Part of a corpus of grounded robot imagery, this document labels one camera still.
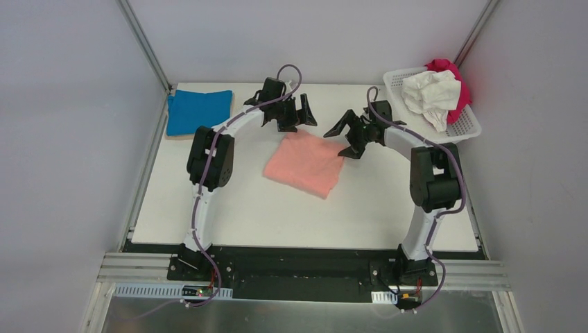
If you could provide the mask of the salmon pink t shirt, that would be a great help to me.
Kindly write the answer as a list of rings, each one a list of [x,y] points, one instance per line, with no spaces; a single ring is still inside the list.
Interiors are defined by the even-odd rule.
[[[344,147],[304,130],[288,133],[263,169],[263,176],[326,199],[338,184],[344,162],[339,153]]]

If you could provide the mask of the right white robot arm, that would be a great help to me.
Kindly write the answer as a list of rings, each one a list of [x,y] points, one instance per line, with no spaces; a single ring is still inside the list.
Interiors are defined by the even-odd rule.
[[[411,130],[403,121],[392,119],[387,101],[372,101],[358,116],[348,110],[325,133],[335,137],[348,128],[347,148],[342,157],[358,160],[369,143],[392,149],[410,162],[409,192],[415,206],[408,233],[398,248],[392,273],[398,280],[427,275],[433,260],[432,243],[440,220],[464,209],[465,184],[455,144],[437,144]]]

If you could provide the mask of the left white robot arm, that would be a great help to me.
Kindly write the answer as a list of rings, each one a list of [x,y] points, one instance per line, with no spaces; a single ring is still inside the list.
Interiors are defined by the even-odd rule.
[[[193,185],[193,208],[190,227],[181,243],[178,255],[181,262],[199,270],[201,262],[217,269],[217,263],[207,252],[211,241],[206,235],[212,220],[211,202],[222,187],[228,184],[234,170],[234,151],[237,135],[253,126],[262,127],[271,121],[281,133],[296,133],[299,126],[317,126],[307,94],[295,97],[300,86],[268,77],[263,87],[246,100],[236,115],[212,128],[201,126],[194,136],[187,160],[189,181]]]

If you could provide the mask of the white plastic basket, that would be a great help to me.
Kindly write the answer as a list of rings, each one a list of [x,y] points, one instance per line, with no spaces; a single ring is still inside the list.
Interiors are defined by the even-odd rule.
[[[439,144],[458,143],[478,137],[482,128],[469,105],[461,112],[457,122],[448,124],[444,132],[438,132],[424,116],[410,111],[401,96],[403,79],[426,71],[426,67],[413,67],[388,71],[383,75],[387,100],[392,108],[392,118],[407,123],[407,126],[425,138]]]

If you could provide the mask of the crumpled white t shirt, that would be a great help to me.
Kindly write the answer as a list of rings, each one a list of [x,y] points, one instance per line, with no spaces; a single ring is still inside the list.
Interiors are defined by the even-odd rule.
[[[402,79],[401,96],[409,111],[440,133],[447,129],[450,112],[462,110],[461,85],[450,70],[423,71]]]

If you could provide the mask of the magenta red t shirt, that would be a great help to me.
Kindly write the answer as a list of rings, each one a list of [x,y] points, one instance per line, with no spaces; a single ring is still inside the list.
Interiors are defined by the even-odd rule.
[[[456,108],[454,110],[449,110],[447,115],[447,124],[453,124],[457,122],[463,109],[466,107],[466,105],[469,105],[472,102],[471,93],[468,86],[462,79],[458,67],[450,60],[441,58],[432,60],[426,64],[425,67],[430,71],[436,72],[449,70],[454,74],[455,79],[460,82],[460,96]]]

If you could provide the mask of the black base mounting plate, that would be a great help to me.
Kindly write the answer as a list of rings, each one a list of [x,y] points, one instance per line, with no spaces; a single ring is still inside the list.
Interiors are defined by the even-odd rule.
[[[229,289],[234,299],[369,303],[373,293],[437,287],[442,270],[400,250],[212,246],[200,253],[180,245],[166,277]]]

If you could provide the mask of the right electronics board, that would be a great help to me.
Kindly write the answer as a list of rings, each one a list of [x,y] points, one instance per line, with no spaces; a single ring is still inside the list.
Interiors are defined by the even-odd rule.
[[[396,306],[403,310],[412,310],[419,307],[422,304],[422,288],[416,287],[414,291],[402,291],[396,292],[397,303]]]

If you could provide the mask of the electronics board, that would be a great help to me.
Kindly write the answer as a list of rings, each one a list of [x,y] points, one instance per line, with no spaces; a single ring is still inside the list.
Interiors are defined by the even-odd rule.
[[[208,298],[214,293],[214,288],[196,286],[196,285],[184,285],[182,287],[182,296],[184,298]]]
[[[422,288],[416,287],[414,291],[402,291],[396,292],[397,303],[396,306],[403,310],[412,310],[419,307],[422,304]]]

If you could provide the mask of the left electronics board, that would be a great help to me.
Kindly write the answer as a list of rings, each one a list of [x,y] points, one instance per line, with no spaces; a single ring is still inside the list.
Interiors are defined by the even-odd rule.
[[[182,287],[182,296],[184,298],[208,298],[214,293],[214,288],[196,286],[196,285],[184,285]]]

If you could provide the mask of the aluminium frame rail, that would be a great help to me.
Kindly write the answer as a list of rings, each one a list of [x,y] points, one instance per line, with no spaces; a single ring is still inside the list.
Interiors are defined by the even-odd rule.
[[[131,2],[128,0],[116,0],[116,4],[120,8],[122,15],[127,21],[134,38],[138,42],[143,55],[148,61],[148,64],[157,77],[160,85],[164,91],[169,94],[172,90],[172,84],[170,84],[166,74],[164,73],[164,70],[159,60],[157,59],[150,42],[148,41],[147,35],[141,26],[139,18],[136,15]]]

